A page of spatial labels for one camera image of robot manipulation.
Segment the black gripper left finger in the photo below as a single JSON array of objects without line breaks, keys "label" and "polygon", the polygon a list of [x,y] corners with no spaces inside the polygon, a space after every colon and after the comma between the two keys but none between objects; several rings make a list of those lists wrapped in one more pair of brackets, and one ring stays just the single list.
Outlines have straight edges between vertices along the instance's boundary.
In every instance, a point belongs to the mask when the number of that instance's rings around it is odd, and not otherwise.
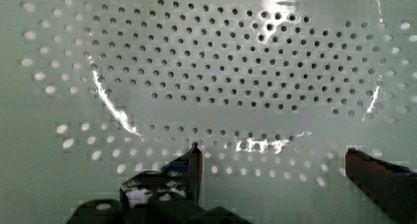
[{"label": "black gripper left finger", "polygon": [[159,170],[140,172],[124,182],[119,190],[120,201],[133,208],[146,204],[152,196],[174,193],[198,203],[203,176],[203,153],[199,144],[170,161]]}]

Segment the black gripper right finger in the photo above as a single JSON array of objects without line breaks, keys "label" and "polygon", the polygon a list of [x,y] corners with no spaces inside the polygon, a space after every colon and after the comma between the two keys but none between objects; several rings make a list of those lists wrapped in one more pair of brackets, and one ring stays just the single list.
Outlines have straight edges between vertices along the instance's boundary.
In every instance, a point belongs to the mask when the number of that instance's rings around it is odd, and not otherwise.
[{"label": "black gripper right finger", "polygon": [[416,224],[414,171],[351,147],[345,154],[345,174],[396,224]]}]

